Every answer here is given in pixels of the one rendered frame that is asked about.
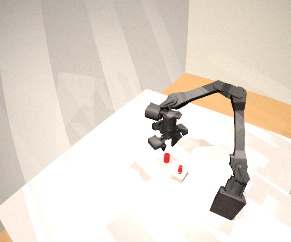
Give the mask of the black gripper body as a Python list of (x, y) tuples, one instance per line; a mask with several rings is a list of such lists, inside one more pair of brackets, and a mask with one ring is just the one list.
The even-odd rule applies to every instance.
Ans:
[(188, 129), (182, 124), (178, 124), (172, 128), (168, 128), (165, 127), (163, 125), (163, 123), (161, 123), (161, 126), (163, 127), (163, 132), (162, 132), (162, 136), (160, 138), (158, 138), (156, 135), (148, 138), (148, 144), (154, 149), (157, 150), (159, 148), (161, 148), (164, 144), (165, 141), (174, 138), (174, 137), (178, 137), (181, 135), (184, 136), (186, 134), (188, 134)]

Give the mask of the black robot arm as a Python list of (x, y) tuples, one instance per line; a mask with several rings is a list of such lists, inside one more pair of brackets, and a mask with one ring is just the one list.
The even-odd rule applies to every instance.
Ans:
[(177, 119), (179, 120), (183, 115), (179, 110), (175, 110), (183, 108), (191, 101), (217, 92), (231, 100), (234, 112), (234, 151), (233, 154), (229, 154), (229, 165), (234, 176), (231, 175), (230, 179), (227, 180), (224, 189), (227, 194), (242, 199), (242, 194), (250, 180), (247, 172), (248, 164), (245, 154), (244, 109), (247, 93), (244, 88), (217, 80), (187, 92), (169, 94), (167, 99), (159, 105), (150, 102), (145, 109), (144, 115), (146, 118), (157, 121), (152, 123), (152, 129), (155, 131), (159, 130), (162, 134), (163, 127), (161, 123), (165, 127), (172, 128), (176, 126)]

